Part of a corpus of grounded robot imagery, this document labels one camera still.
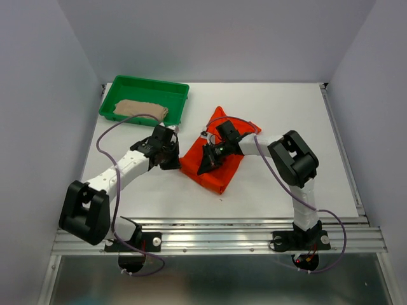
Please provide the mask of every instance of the gray wall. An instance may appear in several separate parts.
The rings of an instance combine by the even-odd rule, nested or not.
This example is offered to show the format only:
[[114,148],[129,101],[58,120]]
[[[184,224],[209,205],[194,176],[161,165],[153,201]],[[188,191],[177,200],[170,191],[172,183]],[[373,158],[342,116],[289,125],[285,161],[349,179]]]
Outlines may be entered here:
[[407,291],[407,1],[378,0],[328,86],[370,221]]
[[59,0],[103,81],[329,81],[374,0]]
[[0,303],[35,304],[100,83],[55,0],[0,4]]

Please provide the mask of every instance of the folded towel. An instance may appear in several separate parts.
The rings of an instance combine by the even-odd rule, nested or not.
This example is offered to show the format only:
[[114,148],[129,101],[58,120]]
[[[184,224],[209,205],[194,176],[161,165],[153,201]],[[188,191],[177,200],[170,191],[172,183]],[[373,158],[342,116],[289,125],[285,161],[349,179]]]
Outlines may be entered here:
[[[146,113],[155,116],[162,122],[168,114],[168,108],[158,104],[138,102],[136,100],[121,100],[116,104],[116,109],[113,113],[119,114],[120,116],[135,116],[136,114]],[[142,116],[141,118],[151,119],[148,116]]]

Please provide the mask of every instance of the dark gray floor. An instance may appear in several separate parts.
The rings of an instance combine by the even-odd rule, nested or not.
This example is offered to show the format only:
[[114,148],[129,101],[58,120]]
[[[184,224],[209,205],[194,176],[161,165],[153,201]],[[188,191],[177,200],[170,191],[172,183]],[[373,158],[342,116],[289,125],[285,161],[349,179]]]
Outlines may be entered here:
[[[311,275],[276,258],[168,257],[162,272],[130,278],[120,274],[117,257],[64,257],[52,304],[391,304],[376,254],[347,254],[334,269]],[[324,255],[321,266],[336,258]],[[290,264],[287,255],[278,259]]]

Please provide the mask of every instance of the metal frame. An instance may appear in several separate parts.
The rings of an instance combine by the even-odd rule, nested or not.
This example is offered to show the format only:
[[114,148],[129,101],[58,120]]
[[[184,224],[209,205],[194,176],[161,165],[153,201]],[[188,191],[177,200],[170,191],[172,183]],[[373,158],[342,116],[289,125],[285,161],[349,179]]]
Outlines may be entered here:
[[[326,87],[320,84],[321,93],[334,131],[341,158],[359,216],[342,219],[347,229],[347,253],[377,253],[389,293],[394,304],[402,304],[402,297],[394,271],[388,259],[387,247],[378,227],[370,227],[364,212],[343,143],[331,112]],[[143,231],[160,231],[160,255],[270,255],[268,248],[272,231],[292,229],[292,219],[134,219],[143,225]],[[322,218],[332,249],[339,253],[343,245],[341,227],[332,218]],[[63,255],[117,255],[105,253],[104,244],[91,246],[77,237],[58,230],[53,244],[50,263],[41,289],[38,304],[49,304],[57,272]]]

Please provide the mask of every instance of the orange fabric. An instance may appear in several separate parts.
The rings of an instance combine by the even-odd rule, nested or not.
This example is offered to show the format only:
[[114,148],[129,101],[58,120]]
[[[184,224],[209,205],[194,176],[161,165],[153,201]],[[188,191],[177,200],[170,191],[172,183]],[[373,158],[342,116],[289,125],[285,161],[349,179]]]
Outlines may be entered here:
[[[218,106],[216,107],[216,110],[209,121],[212,121],[213,119],[219,118],[221,116],[226,116],[226,113],[224,113],[222,107]],[[216,127],[217,125],[224,123],[226,120],[228,119],[219,119],[213,122],[209,125],[208,132],[219,136]],[[253,127],[251,127],[247,123],[238,121],[236,119],[229,120],[233,123],[240,134],[243,134],[245,132],[254,132]],[[222,194],[233,178],[235,172],[237,171],[237,168],[239,167],[243,156],[236,156],[232,154],[224,160],[223,165],[220,168],[198,176],[198,168],[203,157],[202,146],[204,146],[206,143],[207,139],[201,137],[199,137],[195,141],[195,143],[191,146],[185,156],[179,159],[179,161],[181,162],[181,171],[189,178],[199,183],[201,186],[210,189],[211,191],[214,191],[218,194]]]

